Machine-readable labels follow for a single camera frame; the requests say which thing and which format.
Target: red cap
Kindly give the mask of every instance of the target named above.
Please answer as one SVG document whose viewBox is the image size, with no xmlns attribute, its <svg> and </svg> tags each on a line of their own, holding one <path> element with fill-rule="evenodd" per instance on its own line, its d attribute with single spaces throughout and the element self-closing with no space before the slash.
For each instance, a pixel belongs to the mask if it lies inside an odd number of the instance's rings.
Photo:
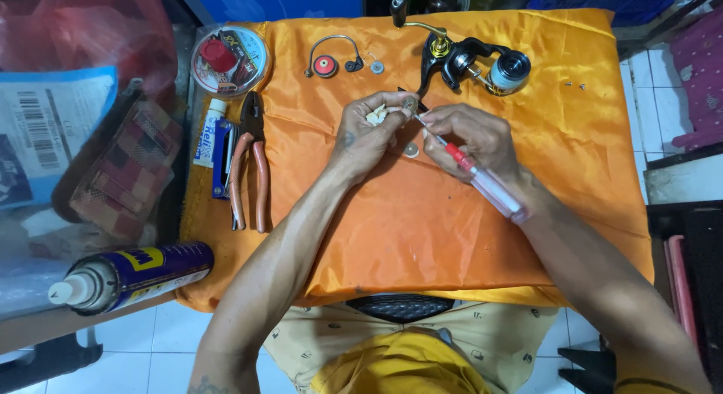
<svg viewBox="0 0 723 394">
<path fill-rule="evenodd" d="M 208 40 L 201 45 L 201 56 L 211 68 L 219 73 L 227 72 L 236 65 L 236 56 L 220 40 Z"/>
</svg>

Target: orange satin cloth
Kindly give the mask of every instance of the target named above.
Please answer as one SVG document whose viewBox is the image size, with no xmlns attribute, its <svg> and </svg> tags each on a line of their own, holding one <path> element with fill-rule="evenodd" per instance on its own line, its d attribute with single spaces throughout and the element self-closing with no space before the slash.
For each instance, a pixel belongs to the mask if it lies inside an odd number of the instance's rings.
<svg viewBox="0 0 723 394">
<path fill-rule="evenodd" d="M 436 73 L 422 101 L 430 108 L 465 102 L 507 119 L 520 162 L 652 281 L 646 209 L 610 14 L 595 9 L 469 11 L 409 20 L 446 27 L 455 41 L 472 36 L 527 54 L 532 71 L 518 93 L 495 97 L 469 79 L 453 93 Z M 428 31 L 397 29 L 389 17 L 249 26 L 265 36 L 273 54 L 272 76 L 258 90 L 275 225 L 327 163 L 344 105 L 398 85 L 417 89 Z M 384 73 L 374 75 L 368 66 L 344 71 L 344 62 L 354 59 L 353 48 L 348 40 L 331 39 L 320 44 L 314 56 L 336 58 L 339 73 L 331 79 L 306 78 L 312 45 L 334 34 L 355 39 L 368 62 L 373 58 L 367 52 L 373 53 L 384 63 Z M 483 73 L 492 62 L 478 61 L 484 64 Z M 565 86 L 569 81 L 573 85 Z M 585 90 L 578 87 L 582 83 Z M 238 122 L 240 106 L 240 100 L 231 103 L 226 116 Z M 342 201 L 295 304 L 328 304 L 382 291 L 427 291 L 466 300 L 565 306 L 517 226 L 423 152 L 414 159 L 401 156 L 409 141 L 421 149 L 419 123 L 408 123 L 397 133 L 397 146 Z M 192 166 L 181 235 L 210 244 L 216 263 L 206 279 L 178 290 L 182 304 L 212 311 L 233 275 L 266 237 L 255 230 L 253 159 L 246 177 L 241 189 L 250 228 L 234 232 L 229 202 L 210 197 L 211 169 Z"/>
</svg>

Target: spinning fishing reel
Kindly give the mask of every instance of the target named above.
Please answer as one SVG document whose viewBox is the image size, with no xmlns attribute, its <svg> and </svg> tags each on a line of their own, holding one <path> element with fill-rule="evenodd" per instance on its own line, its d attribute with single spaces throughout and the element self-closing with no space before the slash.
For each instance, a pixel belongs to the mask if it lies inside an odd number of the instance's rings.
<svg viewBox="0 0 723 394">
<path fill-rule="evenodd" d="M 529 75 L 530 60 L 520 51 L 487 44 L 474 37 L 467 37 L 456 43 L 447 37 L 447 29 L 444 27 L 406 21 L 408 1 L 392 0 L 390 12 L 397 28 L 416 26 L 430 31 L 421 51 L 421 84 L 418 94 L 425 91 L 429 85 L 429 77 L 438 70 L 442 72 L 442 80 L 451 90 L 458 90 L 459 79 L 469 72 L 472 79 L 480 79 L 487 89 L 497 96 L 511 94 Z M 490 72 L 481 77 L 482 71 L 475 67 L 477 57 L 487 58 L 493 53 L 499 53 L 500 57 L 494 62 Z"/>
</svg>

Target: barcode label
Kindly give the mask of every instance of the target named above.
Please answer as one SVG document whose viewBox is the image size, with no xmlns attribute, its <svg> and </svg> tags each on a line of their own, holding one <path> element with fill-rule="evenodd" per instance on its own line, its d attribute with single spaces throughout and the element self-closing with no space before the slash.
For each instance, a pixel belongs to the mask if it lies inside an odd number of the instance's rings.
<svg viewBox="0 0 723 394">
<path fill-rule="evenodd" d="M 48 121 L 43 115 L 38 94 L 35 91 L 17 92 L 20 109 L 23 112 L 25 129 L 27 130 L 27 148 L 35 150 L 38 162 L 43 170 L 57 170 L 60 162 L 50 137 Z"/>
</svg>

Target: screwdriver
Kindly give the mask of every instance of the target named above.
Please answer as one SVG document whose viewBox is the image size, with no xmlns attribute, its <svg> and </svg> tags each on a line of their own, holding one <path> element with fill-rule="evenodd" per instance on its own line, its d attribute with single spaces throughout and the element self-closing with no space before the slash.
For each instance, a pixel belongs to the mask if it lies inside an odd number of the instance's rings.
<svg viewBox="0 0 723 394">
<path fill-rule="evenodd" d="M 411 115 L 419 120 L 419 122 L 427 127 L 427 124 L 421 120 L 419 115 L 416 113 L 419 107 L 419 102 L 411 96 L 405 97 L 402 103 L 405 109 L 411 111 Z M 511 219 L 513 223 L 523 223 L 529 217 L 527 209 L 522 205 L 519 199 L 515 198 L 514 195 L 505 187 L 496 174 L 491 170 L 477 165 L 476 161 L 463 153 L 452 143 L 449 143 L 442 139 L 441 136 L 433 134 L 443 146 L 447 154 L 451 155 L 452 158 L 457 162 L 459 167 L 466 173 L 470 174 L 470 183 L 475 187 L 480 194 L 487 198 L 490 203 L 505 216 L 505 218 Z"/>
</svg>

